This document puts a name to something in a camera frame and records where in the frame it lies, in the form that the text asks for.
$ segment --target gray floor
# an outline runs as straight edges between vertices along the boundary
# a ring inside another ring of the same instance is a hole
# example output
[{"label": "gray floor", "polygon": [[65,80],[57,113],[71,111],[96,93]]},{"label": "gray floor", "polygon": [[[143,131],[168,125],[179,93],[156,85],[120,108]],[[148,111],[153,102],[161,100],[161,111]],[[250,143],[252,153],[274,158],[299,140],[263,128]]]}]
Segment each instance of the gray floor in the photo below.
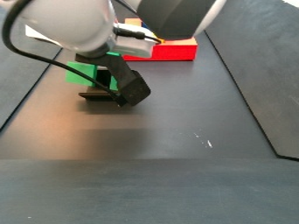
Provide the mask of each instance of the gray floor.
[{"label": "gray floor", "polygon": [[153,91],[133,108],[85,102],[51,67],[0,134],[0,223],[298,223],[299,164],[199,41],[193,62],[129,63]]}]

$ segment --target red object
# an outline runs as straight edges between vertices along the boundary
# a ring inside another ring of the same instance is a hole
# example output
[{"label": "red object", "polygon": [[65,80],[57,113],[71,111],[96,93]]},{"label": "red object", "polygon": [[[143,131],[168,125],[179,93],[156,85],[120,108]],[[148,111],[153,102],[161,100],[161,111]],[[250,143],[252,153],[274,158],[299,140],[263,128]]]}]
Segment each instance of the red object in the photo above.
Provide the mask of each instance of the red object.
[{"label": "red object", "polygon": [[[139,18],[128,18],[127,24],[140,25]],[[197,43],[195,38],[185,40],[164,41],[153,47],[152,58],[144,59],[124,55],[124,60],[195,60],[197,52]]]}]

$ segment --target black object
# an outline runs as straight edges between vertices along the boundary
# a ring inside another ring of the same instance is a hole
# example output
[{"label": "black object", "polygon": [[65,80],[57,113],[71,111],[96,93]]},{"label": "black object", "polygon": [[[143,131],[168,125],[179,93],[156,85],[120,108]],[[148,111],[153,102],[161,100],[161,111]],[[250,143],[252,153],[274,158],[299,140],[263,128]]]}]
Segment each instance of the black object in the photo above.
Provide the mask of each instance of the black object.
[{"label": "black object", "polygon": [[188,39],[215,2],[216,0],[144,0],[136,13],[160,39]]},{"label": "black object", "polygon": [[299,158],[299,10],[280,0],[231,0],[208,28],[279,156]]},{"label": "black object", "polygon": [[107,67],[116,79],[116,87],[120,96],[115,101],[119,106],[123,106],[125,101],[131,106],[135,106],[151,94],[151,89],[141,75],[137,71],[131,70],[121,57],[105,54],[92,59],[77,54],[76,61]]},{"label": "black object", "polygon": [[[101,83],[105,87],[109,87],[111,84],[111,72],[108,70],[99,69],[97,70],[97,82]],[[112,102],[113,98],[105,92],[103,89],[97,87],[88,87],[87,92],[79,93],[79,96],[85,98],[88,101],[100,101],[100,102]],[[123,98],[123,103],[120,102],[120,97],[119,97],[119,103],[121,106],[127,104],[127,100]]]},{"label": "black object", "polygon": [[128,37],[128,38],[135,38],[135,39],[151,39],[156,42],[156,44],[161,44],[161,40],[159,38],[153,38],[149,36],[145,36],[145,34],[140,31],[129,31],[127,29],[115,27],[113,32],[117,36],[120,37]]}]

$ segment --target green object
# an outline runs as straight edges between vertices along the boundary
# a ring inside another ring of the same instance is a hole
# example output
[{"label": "green object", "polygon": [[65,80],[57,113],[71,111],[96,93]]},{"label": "green object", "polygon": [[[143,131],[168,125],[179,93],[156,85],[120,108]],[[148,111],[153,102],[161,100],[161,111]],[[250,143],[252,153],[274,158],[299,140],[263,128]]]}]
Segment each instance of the green object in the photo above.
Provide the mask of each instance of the green object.
[{"label": "green object", "polygon": [[112,75],[111,75],[109,89],[117,91],[117,81]]},{"label": "green object", "polygon": [[[92,79],[97,78],[97,66],[72,61],[68,62],[68,66],[81,71]],[[84,86],[95,87],[95,84],[89,80],[85,80],[71,71],[67,71],[65,73],[65,81]]]},{"label": "green object", "polygon": [[117,52],[108,52],[107,54],[120,57],[121,55]]}]

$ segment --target black mat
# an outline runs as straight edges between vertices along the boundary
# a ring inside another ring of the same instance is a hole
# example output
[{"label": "black mat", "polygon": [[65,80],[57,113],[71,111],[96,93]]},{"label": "black mat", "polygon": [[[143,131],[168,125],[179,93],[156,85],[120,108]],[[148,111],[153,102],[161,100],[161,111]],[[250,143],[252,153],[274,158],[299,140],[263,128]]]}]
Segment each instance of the black mat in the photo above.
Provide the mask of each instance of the black mat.
[{"label": "black mat", "polygon": [[197,40],[193,62],[129,63],[152,89],[135,107],[85,101],[87,87],[52,66],[0,135],[0,158],[274,158],[211,42]]},{"label": "black mat", "polygon": [[[4,19],[5,12],[0,8],[0,27]],[[27,38],[23,24],[16,24],[12,38],[13,43],[25,51],[49,59],[56,57],[60,48]],[[3,40],[0,41],[0,129],[40,79],[47,66],[45,63],[12,53],[7,50]]]},{"label": "black mat", "polygon": [[0,162],[4,224],[294,224],[299,164],[268,160]]},{"label": "black mat", "polygon": [[279,155],[299,158],[299,9],[228,0],[208,35]]}]

